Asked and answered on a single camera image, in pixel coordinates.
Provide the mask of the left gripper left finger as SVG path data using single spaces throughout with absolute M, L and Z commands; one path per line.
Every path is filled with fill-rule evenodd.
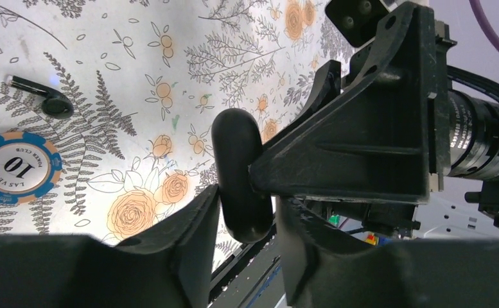
M 116 246 L 86 235 L 0 235 L 0 307 L 206 307 L 218 215 L 211 185 Z

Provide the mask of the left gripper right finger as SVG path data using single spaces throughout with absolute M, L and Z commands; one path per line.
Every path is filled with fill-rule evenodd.
M 276 204 L 286 301 L 292 307 L 499 307 L 499 230 L 468 217 L 422 239 L 383 246 L 329 224 L 299 200 Z

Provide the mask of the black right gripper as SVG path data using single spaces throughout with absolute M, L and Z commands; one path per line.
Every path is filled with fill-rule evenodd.
M 251 165 L 257 190 L 421 203 L 442 184 L 450 166 L 448 82 L 434 12 L 405 2 L 374 29 L 341 96 L 342 64 L 329 60 L 317 70 L 301 111 Z

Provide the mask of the black earbud charging case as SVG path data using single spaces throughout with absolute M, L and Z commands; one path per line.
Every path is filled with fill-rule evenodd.
M 249 167 L 263 152 L 258 124 L 247 111 L 229 108 L 214 119 L 211 133 L 227 230 L 241 243 L 258 242 L 274 218 L 270 195 L 256 192 L 250 180 Z

